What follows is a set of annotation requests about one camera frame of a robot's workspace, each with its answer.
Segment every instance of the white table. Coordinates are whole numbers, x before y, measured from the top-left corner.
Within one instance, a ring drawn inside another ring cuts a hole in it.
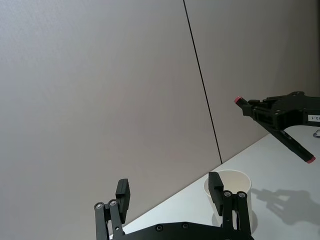
[[[269,134],[214,169],[239,170],[251,178],[252,236],[256,240],[320,239],[320,139],[313,137],[317,129],[287,129],[319,158],[311,164]],[[203,188],[206,178],[203,176],[132,221],[124,231],[128,234],[159,223],[184,221],[212,225],[215,217]]]

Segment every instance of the white label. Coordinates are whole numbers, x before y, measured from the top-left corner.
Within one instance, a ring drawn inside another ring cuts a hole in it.
[[[320,122],[320,115],[308,115],[309,122]]]

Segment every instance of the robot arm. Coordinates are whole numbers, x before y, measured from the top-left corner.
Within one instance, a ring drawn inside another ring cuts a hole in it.
[[[295,91],[284,96],[267,97],[263,101],[237,97],[234,102],[249,116],[306,163],[316,157],[301,146],[284,130],[291,126],[320,127],[320,97],[306,96]]]

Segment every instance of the white paper cup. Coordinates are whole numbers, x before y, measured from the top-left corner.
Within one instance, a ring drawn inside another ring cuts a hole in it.
[[[248,175],[246,175],[245,173],[243,173],[242,171],[237,171],[237,170],[220,170],[220,171],[216,171],[217,173],[219,173],[219,176],[221,178],[221,181],[224,185],[224,190],[229,190],[231,191],[233,194],[236,194],[239,191],[245,192],[248,197],[246,199],[247,204],[248,204],[248,213],[249,213],[249,220],[250,220],[250,228],[252,231],[252,207],[251,207],[251,180],[248,177]],[[209,187],[208,187],[208,181],[209,179],[207,178],[204,182],[204,191],[208,197],[208,200],[213,208],[213,213],[214,216],[219,224],[219,226],[222,224],[222,217],[219,216],[218,211],[216,209],[216,205],[213,203],[211,196],[210,196],[210,192],[209,192]],[[237,216],[236,213],[233,212],[233,228],[237,229]]]

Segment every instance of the cup rim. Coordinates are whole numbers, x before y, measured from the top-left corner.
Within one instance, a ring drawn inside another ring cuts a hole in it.
[[[249,183],[250,183],[250,184],[249,184],[248,189],[247,189],[246,191],[244,191],[244,192],[246,192],[246,193],[249,192],[249,190],[252,188],[252,181],[251,181],[250,177],[249,177],[246,173],[244,173],[243,171],[239,171],[239,170],[235,170],[235,169],[222,169],[222,170],[218,170],[218,171],[214,171],[214,170],[213,170],[213,171],[211,171],[211,172],[220,173],[220,172],[226,172],[226,171],[238,172],[238,173],[241,173],[241,174],[245,175],[245,176],[247,177],[247,179],[249,180]],[[207,177],[207,178],[204,180],[203,190],[204,190],[205,194],[211,198],[210,193],[206,191],[206,182],[207,182],[208,180],[209,180],[209,177]]]

